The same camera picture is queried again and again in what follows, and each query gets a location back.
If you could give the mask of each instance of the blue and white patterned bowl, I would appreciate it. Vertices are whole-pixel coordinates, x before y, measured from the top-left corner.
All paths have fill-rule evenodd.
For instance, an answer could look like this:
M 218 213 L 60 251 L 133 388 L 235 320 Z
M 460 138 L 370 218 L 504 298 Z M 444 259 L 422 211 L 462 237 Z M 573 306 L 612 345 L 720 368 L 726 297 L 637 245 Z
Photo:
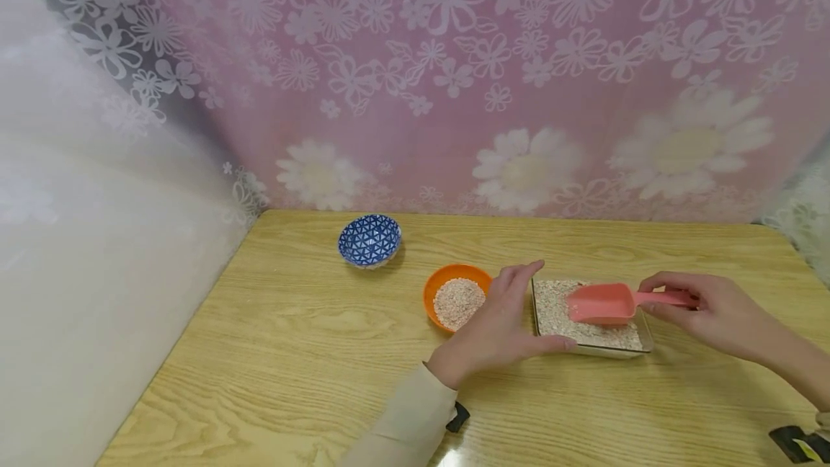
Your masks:
M 340 255 L 360 269 L 377 269 L 395 257 L 401 228 L 386 215 L 363 215 L 349 222 L 337 241 Z

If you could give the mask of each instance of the pink scoop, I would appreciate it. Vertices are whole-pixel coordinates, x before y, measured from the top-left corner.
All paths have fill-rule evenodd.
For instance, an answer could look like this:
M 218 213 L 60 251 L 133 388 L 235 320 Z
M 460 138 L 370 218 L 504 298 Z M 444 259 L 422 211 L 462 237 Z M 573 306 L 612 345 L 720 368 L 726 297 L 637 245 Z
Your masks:
M 576 323 L 624 325 L 640 303 L 654 301 L 678 307 L 698 308 L 700 299 L 684 290 L 632 292 L 625 283 L 600 283 L 577 288 L 568 296 L 568 316 Z

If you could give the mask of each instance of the rectangular glass dish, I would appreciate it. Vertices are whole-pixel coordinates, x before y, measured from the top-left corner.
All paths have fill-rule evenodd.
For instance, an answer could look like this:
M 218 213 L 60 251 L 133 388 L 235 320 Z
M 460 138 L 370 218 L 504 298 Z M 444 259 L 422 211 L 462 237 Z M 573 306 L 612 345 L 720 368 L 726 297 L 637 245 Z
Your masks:
M 597 278 L 593 277 L 548 277 L 544 274 L 532 277 L 530 280 L 530 298 L 533 313 L 533 326 L 536 335 L 541 335 L 539 310 L 537 309 L 536 303 L 536 282 L 562 280 L 579 280 L 581 282 L 586 283 L 615 283 L 609 280 L 598 280 Z M 577 338 L 577 347 L 573 351 L 571 351 L 571 353 L 576 353 L 579 355 L 589 355 L 594 357 L 607 357 L 610 359 L 632 359 L 634 357 L 643 357 L 646 354 L 651 353 L 651 351 L 654 349 L 654 337 L 651 336 L 651 330 L 648 327 L 648 322 L 646 321 L 645 314 L 643 314 L 643 311 L 639 308 L 637 310 L 637 314 L 634 316 L 633 323 L 637 327 L 637 333 L 640 338 L 640 344 L 643 348 L 641 350 L 636 349 L 634 347 L 616 347 L 611 345 L 600 346 L 596 344 L 586 344 L 584 342 L 579 342 L 579 338 Z

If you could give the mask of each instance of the white wall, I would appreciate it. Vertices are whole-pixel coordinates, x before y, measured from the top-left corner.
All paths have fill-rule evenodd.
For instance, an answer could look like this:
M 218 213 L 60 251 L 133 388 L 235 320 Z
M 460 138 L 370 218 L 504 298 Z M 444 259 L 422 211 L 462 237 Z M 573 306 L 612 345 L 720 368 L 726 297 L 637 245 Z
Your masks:
M 262 204 L 174 121 L 0 0 L 0 466 L 91 466 Z

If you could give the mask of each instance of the beige sleeve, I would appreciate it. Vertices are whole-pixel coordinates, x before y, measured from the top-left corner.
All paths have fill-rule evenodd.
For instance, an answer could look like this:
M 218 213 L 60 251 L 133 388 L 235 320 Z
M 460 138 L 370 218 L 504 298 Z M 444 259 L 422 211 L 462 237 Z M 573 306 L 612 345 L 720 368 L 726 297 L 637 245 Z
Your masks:
M 816 434 L 830 442 L 830 412 L 817 414 L 816 422 L 818 422 Z
M 455 418 L 455 396 L 421 364 L 399 386 L 382 417 L 339 467 L 425 467 Z

